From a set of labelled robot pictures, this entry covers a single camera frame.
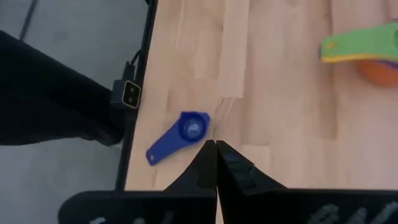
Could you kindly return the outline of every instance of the black table frame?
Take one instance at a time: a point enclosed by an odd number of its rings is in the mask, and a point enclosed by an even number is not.
[[[142,39],[141,53],[137,64],[136,79],[134,80],[139,86],[144,84],[145,70],[147,66],[147,59],[150,48],[150,41],[152,39],[152,31],[154,28],[154,22],[156,17],[157,0],[147,1],[148,13],[147,20],[144,30],[144,36]],[[127,110],[126,114],[126,130],[124,132],[123,147],[121,151],[121,157],[119,161],[118,176],[116,179],[116,190],[124,190],[126,185],[126,179],[129,169],[129,161],[131,155],[132,142],[134,139],[134,130],[136,128],[136,121],[138,115],[138,109]]]

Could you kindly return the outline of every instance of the floor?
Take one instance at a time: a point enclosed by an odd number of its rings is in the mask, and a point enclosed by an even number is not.
[[[18,37],[30,0],[0,0],[0,29]],[[39,0],[25,41],[111,88],[139,49],[143,0]],[[4,223],[56,223],[64,200],[113,189],[120,149],[64,139],[0,146],[0,217]]]

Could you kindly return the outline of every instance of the cable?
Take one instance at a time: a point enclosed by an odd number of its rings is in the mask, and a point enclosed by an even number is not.
[[[138,50],[137,53],[135,54],[135,56],[132,58],[130,65],[134,65],[134,63],[136,62],[136,60],[139,58],[141,51]]]
[[[27,11],[27,15],[25,17],[24,25],[22,26],[21,33],[19,34],[19,40],[22,41],[22,42],[25,40],[25,36],[26,36],[27,30],[28,30],[29,25],[30,25],[30,20],[32,20],[33,13],[34,13],[36,5],[37,5],[37,1],[38,0],[32,0],[32,2],[30,4],[30,7],[29,7],[29,10]]]

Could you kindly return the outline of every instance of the wooden tabletop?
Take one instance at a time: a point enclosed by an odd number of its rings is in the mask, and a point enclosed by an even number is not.
[[[318,58],[332,34],[398,17],[390,0],[159,0],[126,190],[163,190],[202,142],[156,166],[181,111],[287,187],[398,189],[398,89]]]

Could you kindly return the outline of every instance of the wooden table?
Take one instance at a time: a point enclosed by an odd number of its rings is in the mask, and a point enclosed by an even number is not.
[[[126,190],[163,190],[201,144],[145,152],[181,111],[288,187],[398,189],[398,89],[329,65],[329,35],[398,17],[398,1],[159,0]]]

